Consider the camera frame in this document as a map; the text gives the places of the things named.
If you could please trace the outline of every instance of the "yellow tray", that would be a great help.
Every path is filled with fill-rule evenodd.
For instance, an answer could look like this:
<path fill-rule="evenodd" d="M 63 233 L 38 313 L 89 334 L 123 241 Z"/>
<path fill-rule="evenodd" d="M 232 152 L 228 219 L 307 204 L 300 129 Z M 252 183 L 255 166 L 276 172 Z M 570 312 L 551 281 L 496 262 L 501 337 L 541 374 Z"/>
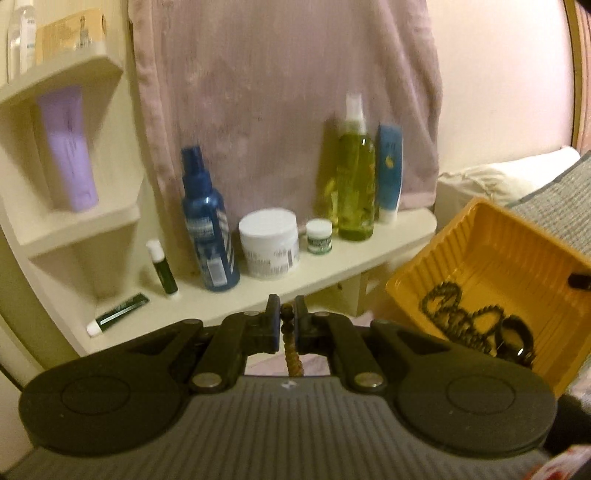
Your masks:
<path fill-rule="evenodd" d="M 446 339 L 419 309 L 444 280 L 462 288 L 460 306 L 499 304 L 534 335 L 533 370 L 558 397 L 591 350 L 591 292 L 570 288 L 571 273 L 591 260 L 532 223 L 485 199 L 470 202 L 386 285 L 401 313 L 423 332 Z"/>

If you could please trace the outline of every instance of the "metal rivet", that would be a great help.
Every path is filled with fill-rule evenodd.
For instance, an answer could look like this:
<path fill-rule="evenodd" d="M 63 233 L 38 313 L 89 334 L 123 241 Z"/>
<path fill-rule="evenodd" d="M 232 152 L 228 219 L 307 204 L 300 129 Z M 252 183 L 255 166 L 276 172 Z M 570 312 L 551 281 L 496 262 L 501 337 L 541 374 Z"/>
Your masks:
<path fill-rule="evenodd" d="M 362 374 L 357 374 L 355 375 L 354 380 L 358 386 L 363 388 L 375 388 L 384 383 L 382 376 L 374 372 L 363 372 Z"/>
<path fill-rule="evenodd" d="M 193 385 L 199 388 L 215 388 L 222 383 L 222 377 L 212 372 L 197 374 L 192 379 Z"/>

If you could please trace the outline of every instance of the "lavender squeeze tube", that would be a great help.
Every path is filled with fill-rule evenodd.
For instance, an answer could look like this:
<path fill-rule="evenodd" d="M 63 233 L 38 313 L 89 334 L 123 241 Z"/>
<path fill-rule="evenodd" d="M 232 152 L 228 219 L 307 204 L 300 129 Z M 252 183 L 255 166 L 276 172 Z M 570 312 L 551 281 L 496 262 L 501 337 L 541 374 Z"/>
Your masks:
<path fill-rule="evenodd" d="M 82 88 L 70 86 L 46 93 L 37 103 L 71 209 L 81 212 L 94 207 L 99 196 L 84 135 Z"/>

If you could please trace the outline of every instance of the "pink towel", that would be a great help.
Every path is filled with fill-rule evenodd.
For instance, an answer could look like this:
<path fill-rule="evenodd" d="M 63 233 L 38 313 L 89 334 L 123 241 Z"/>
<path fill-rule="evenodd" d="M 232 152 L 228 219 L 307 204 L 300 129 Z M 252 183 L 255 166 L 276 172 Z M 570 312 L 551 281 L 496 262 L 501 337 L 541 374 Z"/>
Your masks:
<path fill-rule="evenodd" d="M 268 206 L 304 223 L 334 175 L 347 92 L 362 94 L 370 133 L 403 128 L 402 208 L 433 204 L 441 78 L 426 0 L 131 0 L 129 12 L 180 247 L 181 147 L 201 144 L 232 226 Z"/>

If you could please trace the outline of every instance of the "white pillow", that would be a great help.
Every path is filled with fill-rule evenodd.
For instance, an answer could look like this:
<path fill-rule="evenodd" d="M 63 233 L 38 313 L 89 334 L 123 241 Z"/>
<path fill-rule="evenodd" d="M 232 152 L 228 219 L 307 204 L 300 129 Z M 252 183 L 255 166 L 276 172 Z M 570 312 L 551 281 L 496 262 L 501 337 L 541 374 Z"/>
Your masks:
<path fill-rule="evenodd" d="M 447 225 L 474 197 L 508 205 L 550 183 L 581 158 L 572 147 L 504 163 L 444 172 L 437 180 L 435 216 Z"/>

